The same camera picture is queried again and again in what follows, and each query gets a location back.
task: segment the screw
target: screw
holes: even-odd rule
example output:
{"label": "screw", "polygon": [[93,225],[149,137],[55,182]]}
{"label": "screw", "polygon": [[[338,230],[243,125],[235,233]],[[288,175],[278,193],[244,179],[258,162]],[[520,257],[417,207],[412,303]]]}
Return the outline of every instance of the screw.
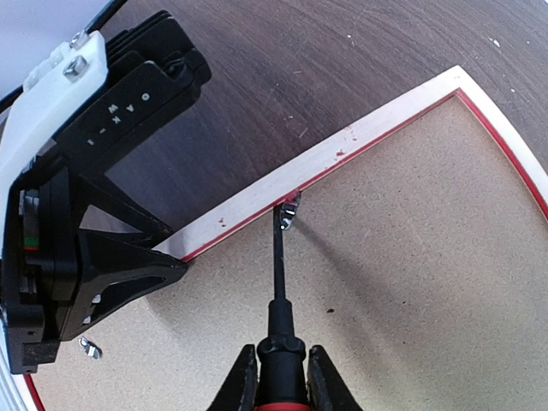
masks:
{"label": "screw", "polygon": [[79,50],[85,43],[89,40],[89,36],[86,32],[78,32],[74,35],[72,40],[70,40],[70,48]]}
{"label": "screw", "polygon": [[79,338],[78,344],[86,351],[87,356],[92,357],[94,360],[99,360],[103,356],[101,348],[87,340],[85,337]]}
{"label": "screw", "polygon": [[291,218],[282,218],[282,229],[288,229],[289,227],[291,227],[291,223],[293,223],[293,220]]}
{"label": "screw", "polygon": [[86,59],[82,56],[76,56],[67,64],[67,67],[63,70],[63,75],[74,83],[84,74],[86,69]]}

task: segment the screw head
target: screw head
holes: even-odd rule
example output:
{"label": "screw head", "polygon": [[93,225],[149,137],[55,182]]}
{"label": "screw head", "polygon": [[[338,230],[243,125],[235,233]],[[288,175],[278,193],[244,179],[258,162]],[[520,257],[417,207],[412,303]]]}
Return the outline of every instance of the screw head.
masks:
{"label": "screw head", "polygon": [[74,83],[84,74],[86,69],[86,59],[83,56],[76,56],[67,64],[67,67],[63,70],[63,75]]}
{"label": "screw head", "polygon": [[79,50],[85,43],[89,40],[89,35],[86,32],[78,32],[74,35],[72,40],[70,40],[70,48]]}

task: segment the dark wooden table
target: dark wooden table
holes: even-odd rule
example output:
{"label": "dark wooden table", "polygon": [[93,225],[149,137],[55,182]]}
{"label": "dark wooden table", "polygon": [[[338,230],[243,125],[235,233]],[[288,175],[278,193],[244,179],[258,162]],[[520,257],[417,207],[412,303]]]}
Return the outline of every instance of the dark wooden table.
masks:
{"label": "dark wooden table", "polygon": [[160,9],[213,80],[110,175],[177,228],[455,64],[548,168],[544,0],[130,0],[104,32]]}

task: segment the cork board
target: cork board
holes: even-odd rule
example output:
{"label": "cork board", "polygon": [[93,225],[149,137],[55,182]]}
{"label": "cork board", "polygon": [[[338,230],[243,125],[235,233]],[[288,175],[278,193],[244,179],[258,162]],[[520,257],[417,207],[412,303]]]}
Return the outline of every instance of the cork board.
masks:
{"label": "cork board", "polygon": [[[547,224],[458,99],[309,188],[284,240],[297,334],[364,409],[548,408]],[[271,260],[268,215],[89,330],[102,360],[64,343],[46,409],[206,409],[266,333]]]}

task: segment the red edge trim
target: red edge trim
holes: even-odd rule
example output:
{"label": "red edge trim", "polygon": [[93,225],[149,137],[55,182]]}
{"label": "red edge trim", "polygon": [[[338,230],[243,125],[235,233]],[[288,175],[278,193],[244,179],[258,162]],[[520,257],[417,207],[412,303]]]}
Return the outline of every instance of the red edge trim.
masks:
{"label": "red edge trim", "polygon": [[[257,211],[252,216],[246,218],[241,223],[237,224],[234,228],[230,229],[226,233],[220,235],[216,239],[208,242],[204,246],[198,248],[193,253],[190,253],[189,255],[182,258],[183,261],[188,262],[191,259],[196,258],[198,255],[202,254],[204,251],[208,250],[209,248],[213,247],[214,245],[218,244],[222,240],[224,240],[229,235],[234,234],[239,229],[242,229],[252,221],[256,220],[257,218],[263,216],[266,214],[269,210],[271,210],[274,206],[277,206],[278,204],[282,203],[287,199],[288,197],[292,197],[295,192],[302,191],[306,188],[309,188],[312,186],[315,182],[321,180],[322,178],[326,177],[327,175],[331,174],[336,169],[342,167],[349,161],[353,160],[354,158],[358,157],[360,154],[362,154],[364,151],[370,149],[371,147],[378,144],[380,141],[384,140],[385,138],[393,135],[395,132],[401,130],[405,126],[409,125],[411,122],[414,122],[418,118],[424,116],[429,111],[434,110],[436,107],[439,107],[439,105],[445,103],[450,98],[453,98],[457,96],[476,116],[476,118],[483,124],[483,126],[486,128],[487,132],[491,135],[491,137],[497,142],[497,144],[500,146],[500,148],[503,150],[504,154],[508,158],[508,160],[512,163],[515,170],[520,175],[521,179],[525,182],[527,185],[527,188],[533,195],[534,199],[537,201],[537,204],[540,207],[540,210],[544,213],[545,217],[548,218],[548,204],[546,203],[545,199],[540,194],[540,191],[537,189],[536,184],[534,183],[533,179],[529,176],[529,174],[525,171],[523,166],[521,165],[518,158],[515,156],[514,152],[510,150],[506,142],[504,141],[503,137],[498,133],[498,131],[493,127],[493,125],[487,120],[487,118],[484,116],[484,114],[480,111],[478,106],[474,104],[474,102],[470,99],[469,96],[466,95],[466,93],[463,90],[456,90],[455,92],[445,96],[441,100],[439,100],[437,103],[431,105],[430,107],[427,107],[420,113],[416,114],[415,116],[409,118],[406,122],[403,122],[402,124],[394,127],[392,130],[390,130],[388,133],[385,133],[372,141],[371,143],[363,146],[360,150],[352,153],[351,155],[347,156],[344,160],[340,161],[339,163],[331,166],[329,169],[322,171],[320,174],[315,176],[313,179],[309,180],[308,182],[305,182],[300,187],[298,187],[296,190],[293,190],[290,193],[285,194],[282,198],[274,201],[272,204],[268,205],[267,207],[263,208],[262,210]],[[44,405],[42,401],[40,400],[39,394],[36,390],[36,387],[34,385],[33,379],[30,375],[25,375],[25,381],[27,382],[28,389],[31,392],[31,396],[33,397],[34,403],[36,404],[36,408],[38,411],[45,411]]]}
{"label": "red edge trim", "polygon": [[546,204],[546,200],[542,197],[539,189],[537,188],[537,185],[534,183],[531,176],[525,171],[523,165],[521,165],[520,163],[520,160],[518,160],[514,152],[512,152],[508,144],[506,144],[506,141],[504,141],[503,137],[498,133],[498,131],[493,127],[489,120],[487,120],[485,115],[480,111],[478,106],[470,99],[469,96],[466,95],[464,91],[458,90],[456,92],[456,96],[473,112],[476,118],[487,129],[487,132],[497,142],[508,160],[512,163],[515,170],[520,175],[523,182],[525,182],[525,184],[527,185],[527,188],[529,188],[529,191],[533,195],[534,199],[537,201],[540,210],[543,212],[545,217],[548,218],[548,204]]}
{"label": "red edge trim", "polygon": [[36,409],[38,411],[45,411],[44,404],[42,403],[42,400],[40,400],[40,395],[36,390],[36,385],[34,385],[33,378],[30,376],[30,374],[25,374],[23,377],[25,378],[28,390],[30,391],[31,397],[33,398],[34,405],[36,405]]}
{"label": "red edge trim", "polygon": [[233,227],[232,229],[228,230],[226,233],[222,233],[219,237],[215,238],[214,240],[211,240],[209,242],[207,242],[206,244],[204,244],[202,247],[198,248],[196,251],[194,251],[193,253],[190,253],[189,255],[186,255],[185,257],[182,258],[182,261],[184,261],[185,263],[190,261],[191,259],[195,259],[196,257],[198,257],[200,254],[202,254],[204,251],[207,251],[208,249],[210,249],[211,247],[215,246],[216,244],[218,244],[219,242],[221,242],[222,240],[224,240],[225,238],[227,238],[229,235],[233,235],[236,231],[238,231],[239,229],[242,229],[243,227],[245,227],[246,225],[248,225],[249,223],[251,223],[252,221],[256,220],[257,218],[265,215],[269,210],[271,210],[272,208],[274,208],[275,206],[277,206],[278,204],[280,203],[283,203],[285,201],[285,199],[287,199],[288,197],[292,197],[294,195],[294,193],[296,192],[300,192],[306,188],[309,188],[310,186],[312,186],[315,182],[318,182],[319,180],[321,180],[322,178],[324,178],[325,176],[331,174],[333,171],[337,170],[338,168],[342,167],[343,165],[345,165],[346,163],[348,163],[350,160],[358,157],[360,154],[362,154],[364,151],[370,149],[371,147],[375,146],[376,144],[378,144],[380,141],[384,140],[385,138],[393,135],[396,131],[399,131],[401,130],[402,128],[404,128],[405,126],[407,126],[408,124],[410,124],[411,122],[414,122],[415,120],[417,120],[418,118],[424,116],[427,112],[429,111],[432,111],[434,110],[436,107],[438,107],[439,105],[445,103],[447,100],[449,100],[450,98],[453,98],[454,96],[456,95],[455,92],[445,96],[444,98],[442,98],[441,100],[439,100],[438,102],[436,102],[435,104],[431,105],[430,107],[427,107],[425,108],[423,111],[421,111],[420,113],[417,113],[416,115],[414,115],[413,117],[410,117],[407,121],[403,122],[402,124],[394,127],[392,130],[390,130],[389,132],[379,136],[377,139],[375,139],[374,141],[370,142],[369,144],[363,146],[361,149],[357,150],[356,152],[350,154],[349,156],[347,156],[345,159],[341,160],[340,162],[338,162],[337,164],[334,164],[332,165],[330,168],[322,171],[321,173],[319,173],[317,176],[315,176],[314,178],[310,179],[309,181],[305,182],[304,184],[301,184],[297,189],[295,190],[292,190],[290,193],[287,193],[285,194],[283,197],[281,197],[280,199],[274,201],[273,203],[269,204],[268,206],[266,206],[265,208],[255,212],[252,216],[246,218],[245,220],[243,220],[241,223],[237,224],[235,227]]}

